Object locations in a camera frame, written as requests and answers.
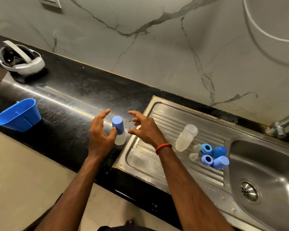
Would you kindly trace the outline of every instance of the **white vr headset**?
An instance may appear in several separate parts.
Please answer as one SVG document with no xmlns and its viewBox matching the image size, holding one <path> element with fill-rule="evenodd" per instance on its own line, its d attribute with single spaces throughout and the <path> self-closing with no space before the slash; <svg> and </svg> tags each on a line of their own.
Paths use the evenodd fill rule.
<svg viewBox="0 0 289 231">
<path fill-rule="evenodd" d="M 44 68 L 45 62 L 38 52 L 11 41 L 3 43 L 5 46 L 0 49 L 0 64 L 4 69 L 20 75 L 32 75 Z"/>
</svg>

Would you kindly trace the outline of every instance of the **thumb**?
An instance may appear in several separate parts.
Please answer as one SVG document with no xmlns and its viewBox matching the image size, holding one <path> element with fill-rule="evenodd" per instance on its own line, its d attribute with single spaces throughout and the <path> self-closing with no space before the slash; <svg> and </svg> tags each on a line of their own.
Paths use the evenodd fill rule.
<svg viewBox="0 0 289 231">
<path fill-rule="evenodd" d="M 138 130 L 138 129 L 130 129 L 130 130 L 128 130 L 128 133 L 129 133 L 129 134 L 131 134 L 131 135 L 136 135 L 136 136 L 138 136 L 138 137 L 139 137 L 139 135 L 140 135 L 140 132 L 141 132 L 141 130 Z"/>
<path fill-rule="evenodd" d="M 110 134 L 109 134 L 108 138 L 110 138 L 111 140 L 115 141 L 117 133 L 118 133 L 117 129 L 115 127 L 113 127 L 111 129 L 111 131 L 110 131 Z"/>
</svg>

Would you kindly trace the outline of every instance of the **white cable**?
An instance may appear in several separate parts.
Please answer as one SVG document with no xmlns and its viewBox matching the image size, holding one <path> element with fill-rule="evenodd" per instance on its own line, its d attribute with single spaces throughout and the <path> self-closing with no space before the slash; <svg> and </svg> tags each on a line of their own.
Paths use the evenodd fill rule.
<svg viewBox="0 0 289 231">
<path fill-rule="evenodd" d="M 255 26 L 255 28 L 260 31 L 262 34 L 266 35 L 267 37 L 270 37 L 274 40 L 278 40 L 278 41 L 282 41 L 282 42 L 288 42 L 289 43 L 289 40 L 286 40 L 286 39 L 282 39 L 282 38 L 278 38 L 278 37 L 275 37 L 273 35 L 270 35 L 269 33 L 263 31 L 258 25 L 257 23 L 254 21 L 254 19 L 252 18 L 251 14 L 250 14 L 250 11 L 247 7 L 247 1 L 246 0 L 243 0 L 243 4 L 244 4 L 244 8 L 245 8 L 245 11 L 246 11 L 246 14 L 250 20 L 250 22 Z"/>
</svg>

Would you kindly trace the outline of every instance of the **hand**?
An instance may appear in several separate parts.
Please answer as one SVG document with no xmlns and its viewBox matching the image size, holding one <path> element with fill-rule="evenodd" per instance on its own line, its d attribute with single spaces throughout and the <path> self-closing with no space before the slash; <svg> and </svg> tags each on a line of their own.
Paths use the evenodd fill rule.
<svg viewBox="0 0 289 231">
<path fill-rule="evenodd" d="M 104 118 L 110 113 L 110 109 L 101 112 L 91 122 L 89 155 L 93 159 L 102 160 L 111 151 L 117 136 L 117 129 L 113 127 L 110 135 L 103 132 Z"/>
<path fill-rule="evenodd" d="M 136 116 L 132 119 L 135 122 L 135 126 L 141 125 L 140 129 L 130 129 L 128 132 L 132 135 L 136 135 L 142 139 L 145 143 L 151 144 L 155 149 L 164 143 L 168 143 L 163 133 L 155 124 L 152 117 L 146 117 L 138 111 L 129 111 L 131 115 Z"/>
</svg>

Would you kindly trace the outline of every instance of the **granite countertop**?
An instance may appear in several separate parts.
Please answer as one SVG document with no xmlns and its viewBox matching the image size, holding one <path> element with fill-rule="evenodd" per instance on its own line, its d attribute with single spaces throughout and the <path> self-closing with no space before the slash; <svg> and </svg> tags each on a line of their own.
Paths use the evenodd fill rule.
<svg viewBox="0 0 289 231">
<path fill-rule="evenodd" d="M 6 39 L 0 36 L 0 47 Z M 117 115 L 123 118 L 127 129 L 133 128 L 132 116 L 127 111 L 144 112 L 153 95 L 262 131 L 258 123 L 57 54 L 28 47 L 42 55 L 47 69 L 42 76 L 28 84 L 17 83 L 10 75 L 6 75 L 0 85 L 0 112 L 16 101 L 34 98 L 42 121 L 25 133 L 4 127 L 0 127 L 0 132 L 75 172 L 79 171 L 88 155 L 88 130 L 94 116 L 111 109 L 104 121 L 106 133 L 112 127 L 112 117 Z M 113 149 L 107 156 L 96 176 L 96 183 L 181 229 L 170 194 L 112 168 L 122 148 Z"/>
</svg>

